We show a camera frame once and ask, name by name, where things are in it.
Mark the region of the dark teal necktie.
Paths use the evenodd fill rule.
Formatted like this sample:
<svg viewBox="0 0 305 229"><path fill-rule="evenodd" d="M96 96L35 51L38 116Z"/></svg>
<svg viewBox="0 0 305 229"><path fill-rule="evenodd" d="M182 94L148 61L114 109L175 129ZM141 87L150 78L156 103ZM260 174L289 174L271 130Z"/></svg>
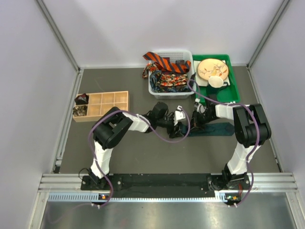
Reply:
<svg viewBox="0 0 305 229"><path fill-rule="evenodd" d="M191 126L188 137L195 136L232 136L234 134L234 126L229 123L206 124L201 127Z"/></svg>

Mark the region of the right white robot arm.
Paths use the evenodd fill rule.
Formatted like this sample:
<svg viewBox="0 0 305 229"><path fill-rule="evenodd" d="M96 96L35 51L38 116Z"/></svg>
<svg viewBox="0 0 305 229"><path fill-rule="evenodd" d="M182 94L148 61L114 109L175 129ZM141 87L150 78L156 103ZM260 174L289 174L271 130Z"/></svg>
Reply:
<svg viewBox="0 0 305 229"><path fill-rule="evenodd" d="M255 152L271 137L271 127L260 104L217 104L209 100L195 103L189 136L235 135L237 145L221 177L209 177L213 190L235 188L248 178L250 161Z"/></svg>

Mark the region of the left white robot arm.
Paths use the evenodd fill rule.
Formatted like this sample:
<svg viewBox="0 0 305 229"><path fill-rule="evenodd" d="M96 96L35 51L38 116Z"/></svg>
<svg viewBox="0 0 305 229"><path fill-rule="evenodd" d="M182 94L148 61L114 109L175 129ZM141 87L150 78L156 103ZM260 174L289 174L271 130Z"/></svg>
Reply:
<svg viewBox="0 0 305 229"><path fill-rule="evenodd" d="M169 113L167 104L163 102L158 102L146 114L134 114L116 106L111 108L93 125L88 135L88 139L93 140L93 144L89 144L93 153L89 169L91 183L97 189L103 189L110 182L107 174L112 151L127 132L156 133L157 127L165 128L170 138L185 139L191 130L191 120L181 106Z"/></svg>

